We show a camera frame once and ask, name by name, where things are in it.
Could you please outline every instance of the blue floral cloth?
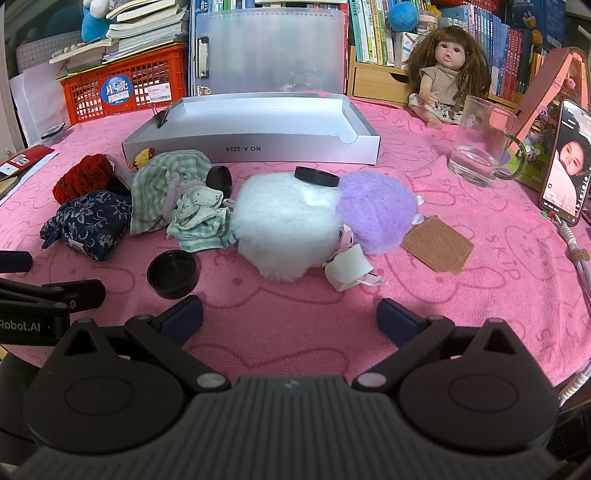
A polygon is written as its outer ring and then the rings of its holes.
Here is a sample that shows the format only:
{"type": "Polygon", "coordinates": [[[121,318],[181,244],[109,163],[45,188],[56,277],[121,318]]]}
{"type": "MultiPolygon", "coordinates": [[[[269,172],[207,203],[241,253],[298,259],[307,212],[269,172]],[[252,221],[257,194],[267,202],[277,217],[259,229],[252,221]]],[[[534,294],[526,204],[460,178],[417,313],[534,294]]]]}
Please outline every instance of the blue floral cloth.
{"type": "Polygon", "coordinates": [[[65,203],[41,228],[41,248],[60,238],[73,250],[102,262],[115,248],[131,221],[131,198],[105,190],[65,203]]]}

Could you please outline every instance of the orange plastic crate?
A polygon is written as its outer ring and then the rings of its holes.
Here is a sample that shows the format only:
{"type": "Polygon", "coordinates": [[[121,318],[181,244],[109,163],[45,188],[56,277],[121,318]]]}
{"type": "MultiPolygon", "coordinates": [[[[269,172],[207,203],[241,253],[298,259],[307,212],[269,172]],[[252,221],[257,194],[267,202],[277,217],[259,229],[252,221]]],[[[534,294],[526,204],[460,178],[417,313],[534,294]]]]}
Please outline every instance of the orange plastic crate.
{"type": "Polygon", "coordinates": [[[187,96],[187,46],[174,45],[105,65],[91,72],[62,80],[66,106],[72,125],[116,113],[135,112],[167,106],[187,96]],[[113,75],[126,75],[134,86],[133,97],[121,105],[108,105],[100,88],[113,75]],[[170,83],[172,101],[150,103],[144,88],[170,83]]]}

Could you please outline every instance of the white fluffy ball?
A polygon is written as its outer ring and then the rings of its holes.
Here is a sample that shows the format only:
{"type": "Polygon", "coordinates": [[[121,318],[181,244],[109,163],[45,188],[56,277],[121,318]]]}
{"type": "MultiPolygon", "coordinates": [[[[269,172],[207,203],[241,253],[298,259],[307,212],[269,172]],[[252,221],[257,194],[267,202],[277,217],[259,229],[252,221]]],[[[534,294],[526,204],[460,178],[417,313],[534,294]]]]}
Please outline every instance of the white fluffy ball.
{"type": "Polygon", "coordinates": [[[339,189],[298,180],[291,173],[248,179],[236,198],[230,226],[238,251],[265,278],[294,281],[320,267],[339,246],[339,189]]]}

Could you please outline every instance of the green striped cloth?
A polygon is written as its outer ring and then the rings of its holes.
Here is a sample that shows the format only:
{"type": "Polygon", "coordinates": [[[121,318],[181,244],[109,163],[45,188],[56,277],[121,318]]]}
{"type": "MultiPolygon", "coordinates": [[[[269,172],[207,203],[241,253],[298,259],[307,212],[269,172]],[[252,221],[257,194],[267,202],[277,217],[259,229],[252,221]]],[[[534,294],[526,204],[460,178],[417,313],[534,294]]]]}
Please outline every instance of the green striped cloth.
{"type": "Polygon", "coordinates": [[[181,182],[205,182],[212,168],[209,159],[197,150],[177,150],[156,155],[141,167],[131,184],[132,217],[129,233],[138,235],[165,228],[162,207],[168,191],[166,172],[178,172],[181,182]]]}
{"type": "Polygon", "coordinates": [[[228,248],[236,243],[230,231],[230,209],[222,207],[223,193],[203,186],[185,190],[177,201],[166,232],[186,252],[228,248]]]}

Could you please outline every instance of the glass mug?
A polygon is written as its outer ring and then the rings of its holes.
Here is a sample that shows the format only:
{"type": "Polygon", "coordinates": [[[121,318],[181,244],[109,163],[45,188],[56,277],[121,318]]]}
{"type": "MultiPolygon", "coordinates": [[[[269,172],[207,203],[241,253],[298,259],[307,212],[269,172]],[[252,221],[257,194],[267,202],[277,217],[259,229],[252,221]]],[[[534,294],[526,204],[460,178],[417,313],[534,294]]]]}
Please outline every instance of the glass mug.
{"type": "Polygon", "coordinates": [[[516,121],[517,117],[503,107],[468,95],[448,168],[479,187],[492,187],[496,179],[517,178],[527,157],[523,143],[509,133],[516,121]],[[519,166],[514,173],[502,168],[510,158],[507,148],[511,143],[519,146],[519,166]]]}

